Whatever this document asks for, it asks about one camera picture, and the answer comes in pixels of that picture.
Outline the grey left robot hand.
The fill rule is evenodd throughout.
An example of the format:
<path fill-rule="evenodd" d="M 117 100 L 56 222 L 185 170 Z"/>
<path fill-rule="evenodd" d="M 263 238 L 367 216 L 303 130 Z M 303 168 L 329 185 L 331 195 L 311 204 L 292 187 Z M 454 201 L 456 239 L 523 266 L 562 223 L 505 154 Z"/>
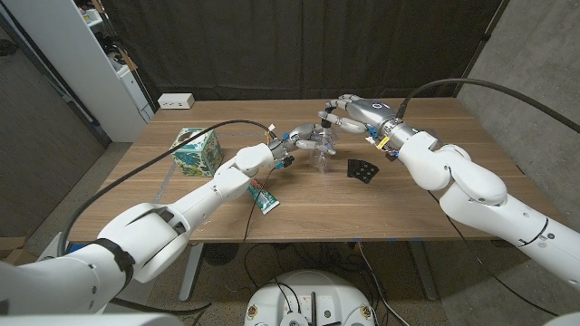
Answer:
<path fill-rule="evenodd" d="M 305 123 L 286 133 L 282 139 L 273 140 L 268 147 L 274 159 L 287 157 L 292 151 L 302 149 L 335 155 L 335 135 L 321 124 Z"/>

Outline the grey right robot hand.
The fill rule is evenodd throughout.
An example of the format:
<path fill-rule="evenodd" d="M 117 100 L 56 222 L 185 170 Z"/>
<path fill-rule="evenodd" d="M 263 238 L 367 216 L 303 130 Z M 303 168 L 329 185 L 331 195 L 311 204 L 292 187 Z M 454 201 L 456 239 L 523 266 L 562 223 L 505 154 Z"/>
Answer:
<path fill-rule="evenodd" d="M 368 140 L 386 153 L 389 160 L 399 156 L 402 145 L 418 131 L 396 117 L 387 104 L 373 99 L 364 99 L 353 94 L 341 95 L 328 102 L 325 110 L 318 112 L 323 125 L 335 124 L 354 133 L 368 133 Z"/>

